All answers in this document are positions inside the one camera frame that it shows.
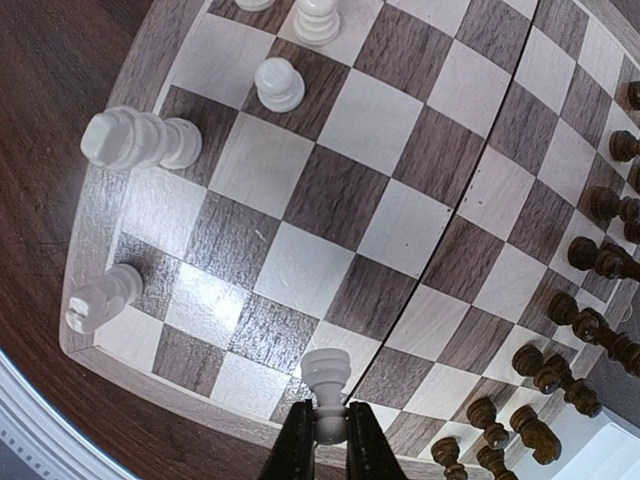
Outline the white chess pawn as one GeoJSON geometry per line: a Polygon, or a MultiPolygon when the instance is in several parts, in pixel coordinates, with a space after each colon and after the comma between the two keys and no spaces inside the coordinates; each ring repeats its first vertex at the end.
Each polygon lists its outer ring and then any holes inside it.
{"type": "Polygon", "coordinates": [[[296,37],[310,46],[332,42],[340,30],[335,0],[299,0],[295,3],[293,28],[296,37]]]}
{"type": "Polygon", "coordinates": [[[270,8],[274,0],[235,0],[237,6],[247,12],[260,12],[270,8]]]}
{"type": "Polygon", "coordinates": [[[301,360],[303,382],[315,395],[315,439],[321,445],[337,445],[347,439],[347,408],[342,390],[351,376],[350,356],[341,349],[307,352],[301,360]]]}
{"type": "Polygon", "coordinates": [[[281,57],[264,60],[256,70],[254,83],[261,104],[275,113],[296,109],[305,95],[301,74],[281,57]]]}

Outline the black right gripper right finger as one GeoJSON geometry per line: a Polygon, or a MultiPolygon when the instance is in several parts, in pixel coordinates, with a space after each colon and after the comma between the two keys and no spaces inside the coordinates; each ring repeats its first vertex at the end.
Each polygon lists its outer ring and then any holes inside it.
{"type": "Polygon", "coordinates": [[[347,478],[349,480],[404,479],[370,405],[351,402],[348,408],[347,478]]]}

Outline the white chess queen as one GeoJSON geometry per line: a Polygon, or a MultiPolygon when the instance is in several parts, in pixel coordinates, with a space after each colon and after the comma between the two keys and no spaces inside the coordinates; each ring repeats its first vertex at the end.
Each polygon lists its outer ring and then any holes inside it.
{"type": "Polygon", "coordinates": [[[120,315],[143,293],[141,274],[116,264],[71,294],[64,318],[77,333],[88,335],[120,315]]]}

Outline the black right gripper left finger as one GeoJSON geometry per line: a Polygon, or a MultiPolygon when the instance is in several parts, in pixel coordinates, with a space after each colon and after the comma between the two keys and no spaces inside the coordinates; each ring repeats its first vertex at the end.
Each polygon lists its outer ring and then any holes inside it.
{"type": "Polygon", "coordinates": [[[260,480],[313,480],[314,411],[311,400],[295,402],[263,466],[260,480]]]}

